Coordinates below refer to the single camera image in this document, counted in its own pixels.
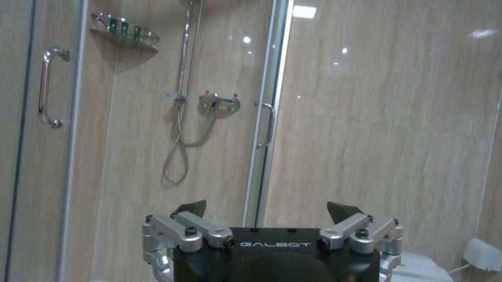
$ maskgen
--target shower enclosure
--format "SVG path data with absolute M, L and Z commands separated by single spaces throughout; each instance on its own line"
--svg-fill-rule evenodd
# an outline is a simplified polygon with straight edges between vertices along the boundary
M 7 0 L 5 281 L 154 281 L 145 216 L 201 199 L 226 226 L 329 226 L 328 201 L 358 205 L 398 217 L 405 249 L 444 268 L 472 237 L 502 247 L 501 11 L 493 0 Z M 118 30 L 93 30 L 93 14 Z M 129 38 L 133 23 L 154 45 Z M 209 113 L 214 93 L 240 110 Z

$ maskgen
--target shower hose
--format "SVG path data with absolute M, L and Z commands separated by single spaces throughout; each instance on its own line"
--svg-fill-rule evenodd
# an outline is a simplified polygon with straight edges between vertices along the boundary
M 186 179 L 189 174 L 189 157 L 187 157 L 187 148 L 189 147 L 198 147 L 202 144 L 207 142 L 211 135 L 211 130 L 217 121 L 217 112 L 218 112 L 218 105 L 214 103 L 209 107 L 209 121 L 207 121 L 207 129 L 203 133 L 202 137 L 194 141 L 189 142 L 183 137 L 183 120 L 187 114 L 187 98 L 182 94 L 183 89 L 183 78 L 185 78 L 185 70 L 186 70 L 186 64 L 187 64 L 187 50 L 189 50 L 189 39 L 190 39 L 190 31 L 191 31 L 191 14 L 194 11 L 194 3 L 195 1 L 190 1 L 190 7 L 187 9 L 186 14 L 186 25 L 185 25 L 185 33 L 183 33 L 183 45 L 182 45 L 182 56 L 181 56 L 181 65 L 178 68 L 178 86 L 177 86 L 177 92 L 175 92 L 175 107 L 177 107 L 177 115 L 174 118 L 175 122 L 175 128 L 177 128 L 177 138 L 174 141 L 174 145 L 169 151 L 165 166 L 163 166 L 163 180 L 171 185 L 178 186 Z M 201 16 L 203 12 L 203 0 L 201 0 L 201 6 L 199 6 L 199 18 L 197 20 L 197 31 L 195 31 L 195 39 L 194 39 L 194 47 L 191 51 L 191 60 L 190 60 L 190 72 L 189 72 L 189 83 L 187 83 L 187 93 L 190 92 L 190 85 L 191 85 L 191 66 L 194 62 L 194 50 L 197 46 L 197 39 L 199 37 L 199 26 L 201 26 Z M 183 161 L 183 173 L 179 176 L 179 178 L 171 177 L 169 175 L 170 166 L 173 164 L 173 158 L 174 154 L 177 152 L 177 149 L 181 148 L 182 153 L 182 161 Z

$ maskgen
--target chrome door frame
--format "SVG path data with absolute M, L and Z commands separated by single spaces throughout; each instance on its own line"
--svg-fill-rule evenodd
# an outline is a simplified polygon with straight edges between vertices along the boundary
M 264 67 L 264 77 L 262 77 L 262 89 L 260 93 L 258 105 L 258 116 L 257 116 L 257 126 L 254 134 L 254 146 L 253 146 L 253 155 L 250 163 L 250 172 L 249 172 L 249 184 L 246 191 L 246 202 L 245 202 L 245 214 L 244 214 L 244 226 L 264 226 L 264 218 L 268 205 L 268 194 L 269 194 L 269 183 L 270 183 L 270 173 L 273 165 L 273 156 L 274 156 L 274 142 L 276 142 L 276 131 L 277 131 L 277 121 L 280 117 L 280 104 L 281 104 L 281 94 L 284 91 L 284 76 L 285 76 L 285 66 L 286 66 L 286 55 L 289 51 L 289 41 L 290 41 L 290 30 L 292 30 L 292 21 L 293 21 L 293 9 L 294 9 L 296 0 L 274 0 L 273 4 L 273 15 L 272 15 L 272 24 L 270 24 L 270 34 L 268 42 L 268 55 L 266 63 Z M 276 32 L 282 30 L 282 34 L 276 37 Z M 280 52 L 280 67 L 273 73 L 273 67 L 277 66 L 277 62 L 272 62 L 272 53 L 276 49 L 276 41 L 281 42 L 281 52 Z M 262 122 L 262 111 L 266 107 L 264 105 L 264 97 L 266 95 L 268 81 L 272 79 L 274 85 L 273 91 L 273 103 L 272 103 L 272 120 L 269 125 L 261 126 Z M 268 132 L 268 146 L 262 146 L 260 136 L 264 135 L 264 131 Z M 264 163 L 258 163 L 257 154 L 262 153 L 260 150 L 265 150 L 264 154 Z M 262 175 L 262 181 L 258 184 L 253 183 L 254 176 L 257 174 Z M 252 203 L 252 198 L 257 197 L 258 202 Z

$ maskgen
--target shower door handle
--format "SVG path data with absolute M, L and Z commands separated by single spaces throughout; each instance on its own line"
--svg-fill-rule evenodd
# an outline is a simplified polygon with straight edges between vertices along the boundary
M 70 61 L 70 51 L 59 47 L 47 49 L 43 54 L 42 62 L 42 78 L 41 78 L 41 94 L 39 94 L 39 119 L 50 128 L 62 127 L 61 119 L 51 119 L 47 113 L 49 105 L 49 81 L 51 78 L 51 62 L 55 56 L 62 57 L 65 61 Z
M 268 103 L 262 103 L 262 107 L 268 108 L 270 111 L 270 119 L 269 119 L 269 131 L 268 131 L 268 142 L 258 143 L 258 147 L 264 148 L 268 147 L 273 143 L 273 136 L 274 136 L 274 127 L 276 127 L 276 109 L 273 105 Z

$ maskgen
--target shower faucet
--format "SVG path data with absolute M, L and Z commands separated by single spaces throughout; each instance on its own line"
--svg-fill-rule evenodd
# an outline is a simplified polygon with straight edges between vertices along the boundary
M 206 94 L 199 96 L 199 102 L 203 109 L 209 107 L 226 108 L 233 113 L 241 109 L 241 100 L 237 98 L 237 94 L 233 98 L 222 98 L 218 93 L 211 94 L 206 91 Z
M 226 227 L 203 219 L 206 201 L 147 216 L 143 258 L 159 282 L 390 282 L 402 226 L 329 203 L 329 228 Z

